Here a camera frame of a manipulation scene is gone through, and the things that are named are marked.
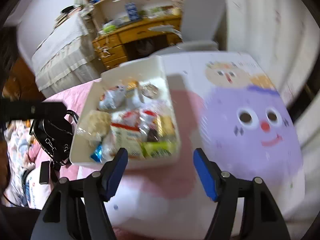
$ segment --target pink bedsheet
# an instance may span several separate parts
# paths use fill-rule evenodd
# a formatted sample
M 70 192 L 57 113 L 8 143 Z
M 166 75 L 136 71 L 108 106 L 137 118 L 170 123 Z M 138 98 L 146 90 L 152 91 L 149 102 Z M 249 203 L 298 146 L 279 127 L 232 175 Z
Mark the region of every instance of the pink bedsheet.
M 95 81 L 99 81 L 99 79 L 62 91 L 52 97 L 49 97 L 45 101 L 62 101 L 68 109 L 73 110 L 80 115 L 92 83 Z M 69 121 L 72 120 L 71 124 L 74 128 L 76 127 L 71 116 L 67 115 L 65 118 Z M 32 162 L 36 163 L 36 167 L 41 166 L 43 161 L 50 160 L 50 157 L 43 149 L 41 149 L 38 142 L 30 148 L 29 157 Z M 67 177 L 70 180 L 75 180 L 77 179 L 78 170 L 79 166 L 76 165 L 63 166 L 60 169 L 60 178 Z

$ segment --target cartoon face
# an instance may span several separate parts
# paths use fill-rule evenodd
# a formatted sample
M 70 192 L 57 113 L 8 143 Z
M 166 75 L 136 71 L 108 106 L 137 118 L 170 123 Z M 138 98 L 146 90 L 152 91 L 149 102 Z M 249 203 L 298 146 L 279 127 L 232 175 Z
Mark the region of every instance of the cartoon face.
M 205 76 L 219 87 L 246 87 L 252 84 L 250 75 L 234 64 L 215 62 L 207 65 Z
M 260 176 L 270 186 L 302 165 L 295 128 L 276 91 L 216 88 L 200 130 L 209 160 L 237 178 Z

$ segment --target gray chair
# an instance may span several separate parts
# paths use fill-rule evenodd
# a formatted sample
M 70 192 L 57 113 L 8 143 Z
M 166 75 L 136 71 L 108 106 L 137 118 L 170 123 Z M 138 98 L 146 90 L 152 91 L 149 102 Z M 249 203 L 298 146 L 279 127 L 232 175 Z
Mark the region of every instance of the gray chair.
M 161 49 L 153 55 L 163 55 L 184 51 L 218 50 L 213 41 L 226 9 L 225 0 L 185 0 L 181 32 L 172 25 L 159 25 L 149 28 L 151 31 L 177 34 L 182 42 Z

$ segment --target blue gripper pad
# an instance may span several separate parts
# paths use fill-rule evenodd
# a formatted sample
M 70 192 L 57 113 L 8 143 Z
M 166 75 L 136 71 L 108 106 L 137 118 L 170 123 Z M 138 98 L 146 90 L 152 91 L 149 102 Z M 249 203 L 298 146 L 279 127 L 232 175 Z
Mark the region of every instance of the blue gripper pad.
M 121 151 L 122 149 L 124 150 L 124 152 L 121 155 L 121 157 L 117 159 L 115 156 L 115 158 L 113 159 L 113 161 L 117 163 L 108 180 L 107 195 L 106 195 L 107 199 L 112 198 L 116 194 L 120 180 L 122 178 L 122 175 L 128 163 L 128 152 L 124 148 L 120 148 L 119 151 Z
M 213 201 L 217 201 L 218 194 L 215 190 L 215 181 L 204 163 L 204 160 L 201 158 L 198 149 L 193 152 L 193 164 L 198 172 L 205 193 Z

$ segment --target purple cartoon character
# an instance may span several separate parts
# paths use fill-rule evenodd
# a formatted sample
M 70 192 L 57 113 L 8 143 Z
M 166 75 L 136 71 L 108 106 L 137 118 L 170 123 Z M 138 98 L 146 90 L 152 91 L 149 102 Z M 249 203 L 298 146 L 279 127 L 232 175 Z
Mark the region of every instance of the purple cartoon character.
M 274 90 L 215 88 L 200 129 L 209 160 L 238 178 L 259 176 L 271 186 L 302 165 L 295 128 Z

